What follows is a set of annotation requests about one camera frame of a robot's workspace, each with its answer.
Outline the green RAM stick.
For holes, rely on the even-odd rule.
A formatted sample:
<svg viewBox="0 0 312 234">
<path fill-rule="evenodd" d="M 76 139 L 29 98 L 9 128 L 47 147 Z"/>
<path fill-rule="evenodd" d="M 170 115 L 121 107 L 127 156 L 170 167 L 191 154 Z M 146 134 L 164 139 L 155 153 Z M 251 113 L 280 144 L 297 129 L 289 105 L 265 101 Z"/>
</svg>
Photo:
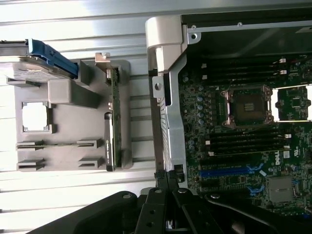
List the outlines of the green RAM stick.
<svg viewBox="0 0 312 234">
<path fill-rule="evenodd" d="M 65 146 L 74 146 L 74 147 L 95 147 L 93 143 L 71 143 L 71 144 L 51 144 L 51 145 L 17 145 L 17 149 L 30 149 L 30 148 L 48 148 L 48 147 L 65 147 Z"/>
</svg>

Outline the open black PC case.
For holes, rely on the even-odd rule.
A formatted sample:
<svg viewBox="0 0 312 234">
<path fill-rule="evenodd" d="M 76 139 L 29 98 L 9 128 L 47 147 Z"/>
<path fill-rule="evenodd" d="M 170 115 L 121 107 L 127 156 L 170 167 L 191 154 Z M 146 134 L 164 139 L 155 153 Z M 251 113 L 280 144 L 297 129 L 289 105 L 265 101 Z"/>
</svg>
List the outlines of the open black PC case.
<svg viewBox="0 0 312 234">
<path fill-rule="evenodd" d="M 312 7 L 154 17 L 146 22 L 163 162 L 187 184 L 178 74 L 192 60 L 312 56 Z"/>
</svg>

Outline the silver CPU chip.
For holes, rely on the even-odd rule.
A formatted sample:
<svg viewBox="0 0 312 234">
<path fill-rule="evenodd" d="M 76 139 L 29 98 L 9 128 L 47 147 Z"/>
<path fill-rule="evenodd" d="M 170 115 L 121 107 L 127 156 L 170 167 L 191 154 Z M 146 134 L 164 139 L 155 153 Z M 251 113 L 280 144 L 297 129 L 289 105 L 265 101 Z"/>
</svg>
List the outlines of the silver CPU chip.
<svg viewBox="0 0 312 234">
<path fill-rule="evenodd" d="M 48 125 L 47 106 L 43 102 L 29 102 L 22 108 L 22 124 L 25 132 L 44 131 Z"/>
</svg>

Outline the long blue expansion slot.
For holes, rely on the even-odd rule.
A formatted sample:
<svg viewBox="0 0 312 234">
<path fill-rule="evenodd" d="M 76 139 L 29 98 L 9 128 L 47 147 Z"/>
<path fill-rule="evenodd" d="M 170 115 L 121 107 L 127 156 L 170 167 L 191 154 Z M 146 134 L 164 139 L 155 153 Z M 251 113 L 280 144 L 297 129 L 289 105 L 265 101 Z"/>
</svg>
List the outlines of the long blue expansion slot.
<svg viewBox="0 0 312 234">
<path fill-rule="evenodd" d="M 246 168 L 238 169 L 224 169 L 224 170 L 203 170 L 199 172 L 201 177 L 219 177 L 219 176 L 231 176 L 231 175 L 246 175 L 254 174 L 254 171 L 251 171 Z"/>
</svg>

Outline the CPU socket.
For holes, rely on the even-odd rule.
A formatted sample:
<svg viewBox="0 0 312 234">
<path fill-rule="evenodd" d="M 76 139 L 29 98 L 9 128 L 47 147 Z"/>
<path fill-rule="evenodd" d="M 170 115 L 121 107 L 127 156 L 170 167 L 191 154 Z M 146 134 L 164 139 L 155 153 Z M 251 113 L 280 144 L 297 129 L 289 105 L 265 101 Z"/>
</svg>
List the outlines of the CPU socket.
<svg viewBox="0 0 312 234">
<path fill-rule="evenodd" d="M 272 95 L 272 88 L 266 85 L 234 87 L 221 91 L 225 110 L 221 125 L 238 129 L 273 123 Z"/>
</svg>

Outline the green Dell motherboard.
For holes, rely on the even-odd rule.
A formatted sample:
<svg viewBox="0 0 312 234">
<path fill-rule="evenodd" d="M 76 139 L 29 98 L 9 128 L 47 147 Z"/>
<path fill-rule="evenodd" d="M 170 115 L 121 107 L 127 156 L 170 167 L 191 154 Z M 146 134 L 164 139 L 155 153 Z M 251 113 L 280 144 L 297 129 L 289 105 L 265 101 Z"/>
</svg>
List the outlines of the green Dell motherboard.
<svg viewBox="0 0 312 234">
<path fill-rule="evenodd" d="M 251 72 L 202 70 L 205 61 L 189 61 L 178 74 L 180 111 L 185 136 L 187 184 L 203 196 L 208 193 L 225 193 L 243 199 L 271 212 L 307 219 L 312 216 L 312 56 L 257 57 L 237 59 L 286 59 L 279 63 L 287 66 L 287 79 L 266 83 L 202 82 L 209 78 L 206 73 Z M 221 125 L 225 118 L 224 100 L 220 92 L 228 88 L 266 85 L 273 90 L 271 97 L 273 123 L 253 128 L 231 129 Z M 288 138 L 278 142 L 234 142 L 205 145 L 209 134 L 231 132 L 291 133 L 281 136 L 219 137 L 212 139 L 259 139 Z M 276 151 L 234 156 L 208 156 L 208 152 L 237 152 L 273 149 L 210 150 L 209 146 L 230 145 L 290 145 L 289 151 Z M 234 158 L 246 160 L 245 164 L 222 165 L 201 168 L 201 159 Z M 246 168 L 254 174 L 201 177 L 200 171 Z M 269 200 L 268 180 L 271 177 L 289 176 L 292 179 L 293 201 L 273 205 Z M 217 188 L 203 189 L 199 182 L 219 180 Z"/>
</svg>

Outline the silver chipset heatsink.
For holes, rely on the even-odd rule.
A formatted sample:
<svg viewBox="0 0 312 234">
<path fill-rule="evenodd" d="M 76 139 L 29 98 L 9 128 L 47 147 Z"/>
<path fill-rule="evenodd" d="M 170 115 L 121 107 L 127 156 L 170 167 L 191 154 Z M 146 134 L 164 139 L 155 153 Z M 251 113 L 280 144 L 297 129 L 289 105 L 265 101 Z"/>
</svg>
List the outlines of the silver chipset heatsink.
<svg viewBox="0 0 312 234">
<path fill-rule="evenodd" d="M 269 200 L 273 205 L 293 201 L 293 185 L 289 176 L 269 178 L 268 189 Z"/>
</svg>

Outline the long black expansion slot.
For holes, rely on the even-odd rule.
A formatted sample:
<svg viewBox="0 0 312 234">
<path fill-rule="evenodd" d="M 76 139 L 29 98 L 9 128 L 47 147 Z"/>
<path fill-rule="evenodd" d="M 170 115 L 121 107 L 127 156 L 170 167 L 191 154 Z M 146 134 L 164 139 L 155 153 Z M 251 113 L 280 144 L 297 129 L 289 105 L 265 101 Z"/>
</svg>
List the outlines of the long black expansion slot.
<svg viewBox="0 0 312 234">
<path fill-rule="evenodd" d="M 211 166 L 222 166 L 222 165 L 240 165 L 245 164 L 246 160 L 234 159 L 234 158 L 215 158 L 215 159 L 201 159 L 199 161 L 199 166 L 201 168 L 211 167 Z"/>
</svg>

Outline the hard disk in blue carrier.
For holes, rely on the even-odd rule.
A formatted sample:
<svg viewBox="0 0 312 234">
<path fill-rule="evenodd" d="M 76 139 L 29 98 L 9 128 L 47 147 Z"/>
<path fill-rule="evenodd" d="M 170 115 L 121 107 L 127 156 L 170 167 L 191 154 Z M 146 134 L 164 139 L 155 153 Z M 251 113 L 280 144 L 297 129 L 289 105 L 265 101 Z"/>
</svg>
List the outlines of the hard disk in blue carrier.
<svg viewBox="0 0 312 234">
<path fill-rule="evenodd" d="M 40 40 L 0 40 L 0 78 L 33 83 L 76 79 L 78 64 Z"/>
</svg>

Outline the grey plastic parts rack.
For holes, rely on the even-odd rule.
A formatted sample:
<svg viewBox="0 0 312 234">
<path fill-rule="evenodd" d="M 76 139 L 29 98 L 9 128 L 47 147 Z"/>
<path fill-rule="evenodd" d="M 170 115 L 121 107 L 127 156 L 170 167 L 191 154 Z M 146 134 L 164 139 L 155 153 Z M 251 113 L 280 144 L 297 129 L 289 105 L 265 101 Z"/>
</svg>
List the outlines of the grey plastic parts rack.
<svg viewBox="0 0 312 234">
<path fill-rule="evenodd" d="M 78 64 L 78 78 L 51 79 L 45 83 L 6 79 L 15 89 L 18 155 L 17 170 L 106 170 L 104 114 L 108 112 L 110 88 L 105 74 L 95 65 L 95 59 Z M 119 69 L 119 95 L 121 112 L 121 166 L 129 169 L 133 164 L 130 114 L 130 64 L 113 60 Z M 25 132 L 22 108 L 29 102 L 43 102 L 47 106 L 48 125 L 44 131 Z M 93 143 L 95 147 L 48 147 L 17 149 L 17 145 L 51 145 Z"/>
</svg>

